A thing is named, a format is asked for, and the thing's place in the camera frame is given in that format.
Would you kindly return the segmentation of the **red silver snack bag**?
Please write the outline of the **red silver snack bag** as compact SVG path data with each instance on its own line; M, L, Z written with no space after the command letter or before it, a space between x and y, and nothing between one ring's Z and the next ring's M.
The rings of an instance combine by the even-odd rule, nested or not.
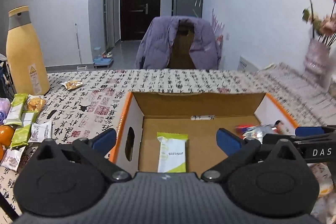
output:
M272 125L239 125L235 127L236 133L243 139L257 139L263 143L266 134L279 134L278 128Z

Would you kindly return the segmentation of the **green white snack bar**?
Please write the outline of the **green white snack bar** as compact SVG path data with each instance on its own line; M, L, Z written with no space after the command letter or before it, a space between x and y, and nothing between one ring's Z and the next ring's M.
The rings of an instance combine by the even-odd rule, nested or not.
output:
M160 142L158 173L185 173L187 134L157 132Z

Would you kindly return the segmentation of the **pink quilted cloth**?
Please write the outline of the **pink quilted cloth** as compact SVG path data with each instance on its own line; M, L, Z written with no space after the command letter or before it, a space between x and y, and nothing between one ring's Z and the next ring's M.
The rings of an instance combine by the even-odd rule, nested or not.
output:
M280 63L256 73L300 126L335 125L335 98L290 66Z

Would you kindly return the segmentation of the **red cardboard pumpkin box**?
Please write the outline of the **red cardboard pumpkin box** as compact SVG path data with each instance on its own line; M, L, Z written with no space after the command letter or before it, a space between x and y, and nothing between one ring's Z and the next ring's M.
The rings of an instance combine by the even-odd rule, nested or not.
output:
M186 134L187 171L202 174L227 156L219 148L217 130L275 124L293 135L298 123L268 93L142 93L127 94L109 161L130 174L156 172L158 132Z

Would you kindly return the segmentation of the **green snack bar on table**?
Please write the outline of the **green snack bar on table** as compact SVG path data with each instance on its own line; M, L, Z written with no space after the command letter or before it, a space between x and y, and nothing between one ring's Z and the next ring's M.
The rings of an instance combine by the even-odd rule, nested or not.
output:
M11 102L11 108L9 113L7 114L6 119L3 121L3 124L6 126L16 125L21 126L22 125L22 113L24 105L27 101L28 94L26 93L18 93L14 95L14 99Z

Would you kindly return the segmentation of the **wooden chair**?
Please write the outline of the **wooden chair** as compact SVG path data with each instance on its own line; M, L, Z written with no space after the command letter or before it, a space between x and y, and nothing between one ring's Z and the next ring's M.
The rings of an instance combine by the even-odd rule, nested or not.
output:
M195 69L189 50L194 41L192 26L179 26L173 46L171 48L169 69Z

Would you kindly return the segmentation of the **orange tangerine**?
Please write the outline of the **orange tangerine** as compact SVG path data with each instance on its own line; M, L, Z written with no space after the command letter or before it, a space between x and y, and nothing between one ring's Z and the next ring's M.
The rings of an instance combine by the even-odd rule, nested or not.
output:
M15 129L11 126L0 125L0 143L5 147L9 147L11 144L11 140L13 138Z

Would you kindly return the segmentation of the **yellow thermos bottle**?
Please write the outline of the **yellow thermos bottle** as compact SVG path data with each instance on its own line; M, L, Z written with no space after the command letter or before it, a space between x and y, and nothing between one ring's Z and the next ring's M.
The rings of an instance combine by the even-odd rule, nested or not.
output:
M29 6L9 11L6 57L17 93L41 96L49 91L49 78Z

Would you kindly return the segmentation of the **purple jacket on chair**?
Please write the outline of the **purple jacket on chair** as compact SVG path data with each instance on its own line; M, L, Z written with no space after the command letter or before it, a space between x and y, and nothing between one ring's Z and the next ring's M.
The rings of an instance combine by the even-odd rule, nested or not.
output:
M218 69L221 49L210 23L188 16L155 17L135 59L137 69Z

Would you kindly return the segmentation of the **dried rose bouquet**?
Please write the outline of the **dried rose bouquet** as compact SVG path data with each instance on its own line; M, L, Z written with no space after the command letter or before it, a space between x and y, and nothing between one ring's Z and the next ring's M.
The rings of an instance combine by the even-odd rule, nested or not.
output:
M335 44L335 0L307 0L302 21L311 26L311 38L331 48Z

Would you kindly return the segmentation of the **purple tissue pack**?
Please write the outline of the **purple tissue pack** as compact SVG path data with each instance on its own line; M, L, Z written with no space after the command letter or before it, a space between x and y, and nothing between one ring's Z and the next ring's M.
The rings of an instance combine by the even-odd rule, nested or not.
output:
M6 119L11 108L11 102L8 98L0 98L0 124Z

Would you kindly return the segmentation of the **dark entrance door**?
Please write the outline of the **dark entrance door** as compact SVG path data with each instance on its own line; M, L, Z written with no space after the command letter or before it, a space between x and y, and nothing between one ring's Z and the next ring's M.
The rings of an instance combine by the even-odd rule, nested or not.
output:
M151 23L160 16L161 0L120 0L121 40L141 40Z

